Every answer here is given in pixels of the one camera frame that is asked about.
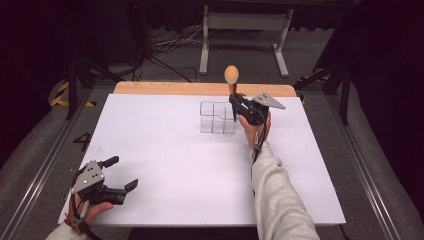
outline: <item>white tabletop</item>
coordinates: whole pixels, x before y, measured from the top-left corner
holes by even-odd
[[[345,218],[297,97],[276,98],[268,141],[315,224]],[[138,187],[122,206],[96,219],[113,226],[252,226],[256,224],[244,130],[201,133],[200,103],[228,96],[109,95],[81,163],[120,161],[103,169],[105,185]],[[63,221],[65,204],[59,222]]]

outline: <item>sleeve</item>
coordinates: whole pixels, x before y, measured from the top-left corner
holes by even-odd
[[[78,235],[71,227],[66,225],[65,222],[61,223],[46,240],[87,240],[87,235]]]
[[[252,166],[252,185],[260,240],[319,239],[287,170],[281,159],[273,156],[268,142]]]

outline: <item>transparent cube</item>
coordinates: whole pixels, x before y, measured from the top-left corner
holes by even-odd
[[[229,102],[200,103],[200,132],[234,134],[235,119]]]

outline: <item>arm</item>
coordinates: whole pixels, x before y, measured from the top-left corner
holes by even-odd
[[[75,202],[77,205],[81,201],[81,198],[78,194],[75,194]],[[78,212],[81,213],[81,210],[84,206],[84,203],[81,203],[81,206],[78,208]],[[90,205],[88,207],[87,214],[84,217],[85,222],[88,225],[91,225],[94,219],[101,213],[112,209],[113,204],[109,202],[102,202],[97,205]],[[66,216],[65,222],[62,222],[50,235],[46,238],[46,240],[86,240],[88,239],[86,234],[78,234],[70,225],[72,225],[70,219],[74,216],[74,212],[72,210],[71,204],[69,203],[69,214]]]
[[[46,238],[46,240],[86,240],[87,235],[78,235],[70,226],[68,226],[65,222],[62,222],[50,235]]]
[[[262,133],[263,126],[251,126],[243,116],[239,120],[249,147],[253,148],[256,135]],[[270,126],[271,113],[267,119],[267,134]],[[253,162],[252,155],[251,150],[249,158]],[[252,187],[259,239],[319,239],[312,218],[290,183],[287,170],[281,160],[273,156],[266,141],[252,165]]]

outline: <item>human hand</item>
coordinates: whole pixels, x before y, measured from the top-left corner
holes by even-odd
[[[249,144],[249,147],[253,148],[255,146],[256,136],[258,136],[258,139],[261,137],[262,131],[264,129],[264,124],[260,126],[250,125],[247,122],[247,119],[242,115],[239,115],[239,121],[244,128],[244,132],[246,133],[247,143]],[[269,129],[271,128],[271,112],[268,112],[268,118],[266,119],[266,128],[267,129],[264,140],[266,140],[266,138],[268,137]]]
[[[84,202],[81,202],[82,199],[78,195],[78,193],[75,194],[75,206],[77,207],[78,214],[81,214],[81,211],[84,206]],[[91,225],[94,222],[94,219],[100,215],[103,212],[106,212],[113,208],[113,204],[109,202],[102,202],[97,205],[90,205],[88,207],[87,213],[85,214],[84,221]],[[69,203],[69,212],[68,215],[70,218],[74,216],[74,211],[72,209],[72,203]]]

